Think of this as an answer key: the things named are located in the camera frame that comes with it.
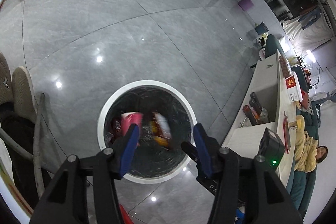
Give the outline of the pink snack wrapper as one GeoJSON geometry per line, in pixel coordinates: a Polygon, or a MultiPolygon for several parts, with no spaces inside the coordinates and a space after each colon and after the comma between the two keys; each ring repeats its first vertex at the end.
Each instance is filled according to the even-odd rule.
{"type": "Polygon", "coordinates": [[[131,124],[136,124],[139,127],[139,131],[142,130],[142,118],[143,114],[139,112],[123,113],[121,115],[121,133],[126,135],[131,124]]]}

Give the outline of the brown silver snack wrapper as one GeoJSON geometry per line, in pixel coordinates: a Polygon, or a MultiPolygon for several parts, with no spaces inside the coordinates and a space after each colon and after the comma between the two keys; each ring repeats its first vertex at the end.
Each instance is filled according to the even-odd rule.
{"type": "Polygon", "coordinates": [[[155,136],[171,139],[170,126],[167,119],[159,113],[154,113],[153,133],[155,136]]]}

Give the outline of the white round trash bin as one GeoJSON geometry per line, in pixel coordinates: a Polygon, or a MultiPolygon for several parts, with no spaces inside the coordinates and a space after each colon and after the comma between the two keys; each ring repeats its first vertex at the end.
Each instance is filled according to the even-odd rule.
{"type": "Polygon", "coordinates": [[[187,99],[172,86],[155,80],[139,80],[124,85],[105,102],[97,123],[100,149],[112,147],[120,137],[121,115],[143,114],[142,130],[131,168],[125,178],[138,184],[158,184],[181,173],[189,158],[182,151],[183,141],[193,141],[192,127],[197,119],[187,99]],[[168,121],[171,139],[153,133],[154,113],[168,121]]]}

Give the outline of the person in yellow blanket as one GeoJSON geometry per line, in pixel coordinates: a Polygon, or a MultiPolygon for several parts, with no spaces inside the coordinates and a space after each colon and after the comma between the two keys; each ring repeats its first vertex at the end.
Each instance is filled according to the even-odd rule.
{"type": "Polygon", "coordinates": [[[297,129],[294,148],[294,170],[309,173],[323,162],[328,154],[327,147],[318,146],[318,140],[305,131],[305,120],[302,115],[296,116],[297,129]]]}

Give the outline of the white shelf counter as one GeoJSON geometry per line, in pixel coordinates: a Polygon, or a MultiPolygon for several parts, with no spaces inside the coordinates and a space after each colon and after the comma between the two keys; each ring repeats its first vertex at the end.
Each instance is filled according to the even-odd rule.
{"type": "Polygon", "coordinates": [[[246,118],[240,109],[229,130],[222,147],[228,147],[242,157],[253,158],[259,150],[260,140],[266,128],[277,133],[285,140],[283,123],[296,120],[296,105],[288,96],[285,79],[279,62],[280,52],[258,61],[242,106],[248,105],[250,94],[256,93],[262,107],[268,112],[269,122],[250,127],[243,127],[246,118]]]}

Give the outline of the beige slipper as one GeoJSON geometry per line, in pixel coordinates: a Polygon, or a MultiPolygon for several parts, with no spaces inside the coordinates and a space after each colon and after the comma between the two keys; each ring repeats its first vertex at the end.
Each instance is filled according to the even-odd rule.
{"type": "Polygon", "coordinates": [[[12,75],[15,113],[35,123],[37,112],[34,102],[34,89],[29,71],[25,67],[17,67],[12,75]]]}

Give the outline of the purple stool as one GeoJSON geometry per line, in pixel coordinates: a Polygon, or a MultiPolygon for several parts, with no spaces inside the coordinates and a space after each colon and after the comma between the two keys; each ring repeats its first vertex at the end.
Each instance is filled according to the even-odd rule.
{"type": "Polygon", "coordinates": [[[238,1],[238,5],[243,11],[248,11],[252,9],[254,3],[251,0],[240,0],[238,1]]]}

